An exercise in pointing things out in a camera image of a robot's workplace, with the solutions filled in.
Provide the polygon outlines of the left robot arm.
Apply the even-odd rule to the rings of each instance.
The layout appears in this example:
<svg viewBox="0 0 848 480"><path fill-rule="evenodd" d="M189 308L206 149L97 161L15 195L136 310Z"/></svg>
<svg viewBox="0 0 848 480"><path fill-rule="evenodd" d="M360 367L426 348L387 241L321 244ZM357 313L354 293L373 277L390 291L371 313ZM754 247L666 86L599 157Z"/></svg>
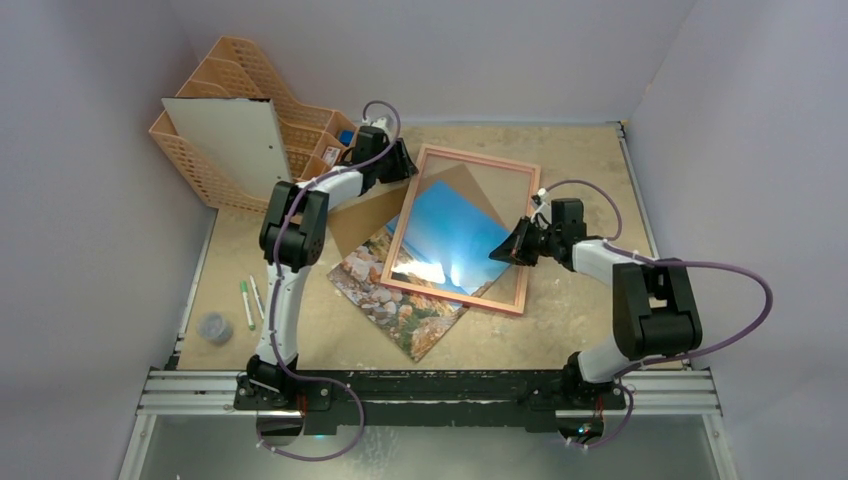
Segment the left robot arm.
<svg viewBox="0 0 848 480"><path fill-rule="evenodd" d="M306 280L324 249L330 211L378 183L416 173L399 134L363 126L328 172L274 186L259 234L268 267L267 301L260 340L246 366L250 386L272 408L287 408L297 399L299 314Z"/></svg>

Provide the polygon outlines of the pink picture frame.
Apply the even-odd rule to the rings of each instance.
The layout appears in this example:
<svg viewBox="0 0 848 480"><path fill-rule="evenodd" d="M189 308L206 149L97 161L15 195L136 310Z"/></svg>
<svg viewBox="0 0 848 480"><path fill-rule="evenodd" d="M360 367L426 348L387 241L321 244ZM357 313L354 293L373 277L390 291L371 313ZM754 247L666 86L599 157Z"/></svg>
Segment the pink picture frame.
<svg viewBox="0 0 848 480"><path fill-rule="evenodd" d="M438 181L423 193L421 181L466 165L500 215L499 225L469 200ZM541 168L491 155L424 144L419 170L408 185L398 218L389 223L381 283L470 307L509 315L525 310L529 270L493 261L488 254L534 208Z"/></svg>

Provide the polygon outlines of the landscape photo print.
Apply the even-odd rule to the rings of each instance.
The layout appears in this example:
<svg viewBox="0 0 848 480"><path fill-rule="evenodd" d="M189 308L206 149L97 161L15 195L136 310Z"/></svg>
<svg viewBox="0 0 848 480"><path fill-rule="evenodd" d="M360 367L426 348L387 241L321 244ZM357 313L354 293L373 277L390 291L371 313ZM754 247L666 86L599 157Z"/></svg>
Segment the landscape photo print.
<svg viewBox="0 0 848 480"><path fill-rule="evenodd" d="M489 257L508 234L489 195L474 178L457 176L422 182L401 246L389 261L404 197L392 191L377 199L387 212L376 216L365 237L344 247L327 278L418 362L468 311L464 298L515 305L516 273Z"/></svg>

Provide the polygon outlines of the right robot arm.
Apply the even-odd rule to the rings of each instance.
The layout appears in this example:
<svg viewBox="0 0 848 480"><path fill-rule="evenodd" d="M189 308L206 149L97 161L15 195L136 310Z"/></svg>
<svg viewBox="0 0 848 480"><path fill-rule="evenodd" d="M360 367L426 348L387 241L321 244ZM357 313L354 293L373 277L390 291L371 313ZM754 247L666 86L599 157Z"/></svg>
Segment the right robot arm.
<svg viewBox="0 0 848 480"><path fill-rule="evenodd" d="M542 257L590 276L612 291L612 332L601 344L572 354L563 368L561 392L584 407L609 391L617 374L648 358L670 358L700 346L703 329L688 272L675 261L638 260L613 252L590 236L584 205L555 199L542 212L524 216L490 259L534 266Z"/></svg>

